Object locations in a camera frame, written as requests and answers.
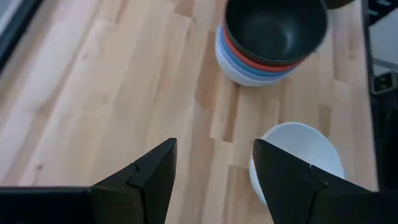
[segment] wood grain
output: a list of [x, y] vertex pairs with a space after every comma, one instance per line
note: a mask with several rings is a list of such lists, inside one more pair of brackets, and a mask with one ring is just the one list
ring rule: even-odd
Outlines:
[[167, 223], [272, 223], [249, 181], [253, 140], [298, 121], [331, 140], [348, 180], [377, 189], [360, 0], [262, 88], [216, 63], [224, 0], [52, 2], [0, 80], [0, 184], [91, 185], [176, 137]]

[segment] white bowl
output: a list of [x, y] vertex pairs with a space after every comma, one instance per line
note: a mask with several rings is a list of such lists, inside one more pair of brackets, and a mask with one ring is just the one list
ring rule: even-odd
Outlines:
[[260, 87], [264, 85], [273, 85], [276, 82], [279, 81], [279, 79], [273, 80], [273, 81], [260, 81], [260, 80], [254, 80], [252, 78], [246, 77], [239, 73], [231, 64], [228, 63], [228, 61], [225, 59], [223, 53], [222, 53], [222, 46], [220, 44], [219, 38], [216, 38], [216, 58], [217, 62], [220, 65], [220, 68], [223, 70], [225, 76], [230, 78], [232, 81], [242, 85], [242, 86], [251, 86], [251, 87]]
[[[268, 130], [261, 139], [324, 171], [345, 178], [337, 150], [313, 127], [296, 122], [283, 123]], [[250, 160], [249, 175], [254, 191], [261, 202], [267, 204], [257, 178], [253, 158]]]

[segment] light blue bowl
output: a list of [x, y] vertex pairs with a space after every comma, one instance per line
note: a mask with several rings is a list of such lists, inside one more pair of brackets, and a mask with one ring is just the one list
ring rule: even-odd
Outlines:
[[277, 77], [281, 75], [285, 75], [286, 73], [291, 72], [295, 67], [291, 68], [290, 70], [286, 70], [283, 72], [267, 72], [267, 71], [262, 71], [258, 70], [256, 68], [253, 68], [249, 66], [248, 64], [244, 63], [241, 59], [237, 58], [237, 56], [232, 52], [232, 50], [229, 48], [229, 46], [226, 43], [225, 36], [223, 35], [223, 26], [219, 26], [217, 33], [220, 33], [220, 42], [225, 49], [226, 53], [229, 55], [229, 57], [237, 64], [239, 67], [245, 69], [246, 71], [254, 74], [254, 75], [259, 75], [262, 77]]
[[221, 52], [222, 56], [225, 58], [225, 60], [228, 62], [228, 64], [231, 67], [233, 67], [237, 72], [239, 72], [241, 75], [248, 77], [255, 81], [260, 81], [260, 82], [276, 82], [278, 80], [285, 78], [289, 74], [289, 72], [283, 72], [283, 74], [279, 75], [279, 76], [275, 76], [275, 75], [274, 76], [260, 76], [260, 75], [253, 74], [253, 73], [241, 68], [237, 63], [234, 62], [234, 60], [230, 57], [230, 55], [228, 55], [227, 51], [223, 47], [223, 45], [221, 43], [222, 36], [223, 36], [222, 29], [220, 26], [218, 28], [217, 34], [216, 34], [216, 44], [220, 45], [220, 52]]

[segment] bowl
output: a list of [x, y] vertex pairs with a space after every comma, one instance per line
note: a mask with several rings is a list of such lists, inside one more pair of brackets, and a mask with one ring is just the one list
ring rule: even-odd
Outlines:
[[226, 53], [220, 43], [219, 32], [216, 36], [215, 51], [217, 62], [225, 76], [242, 86], [259, 87], [264, 85], [273, 85], [289, 74], [286, 73], [279, 77], [262, 77], [245, 71], [243, 68], [236, 65]]
[[322, 0], [229, 0], [228, 39], [245, 57], [262, 65], [292, 65], [322, 43], [328, 26]]
[[244, 58], [241, 60], [238, 55], [240, 53], [233, 48], [231, 43], [228, 41], [227, 36], [224, 35], [223, 28], [220, 28], [220, 41], [229, 55], [229, 57], [234, 61], [235, 64], [239, 65], [239, 67], [249, 71], [253, 74], [267, 77], [275, 77], [285, 74], [286, 72], [292, 71], [298, 64], [291, 65], [288, 67], [270, 67], [265, 65], [259, 65], [256, 62], [252, 62], [249, 59]]
[[[337, 150], [322, 133], [313, 127], [296, 122], [283, 123], [268, 130], [261, 139], [324, 171], [342, 179], [345, 178]], [[254, 191], [260, 201], [266, 204], [253, 158], [250, 160], [249, 175]]]

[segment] stack of bowls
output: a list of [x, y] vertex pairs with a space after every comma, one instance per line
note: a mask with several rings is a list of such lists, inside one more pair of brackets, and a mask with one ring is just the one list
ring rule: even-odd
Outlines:
[[216, 34], [216, 58], [240, 85], [271, 85], [315, 51], [326, 30], [322, 0], [229, 0]]

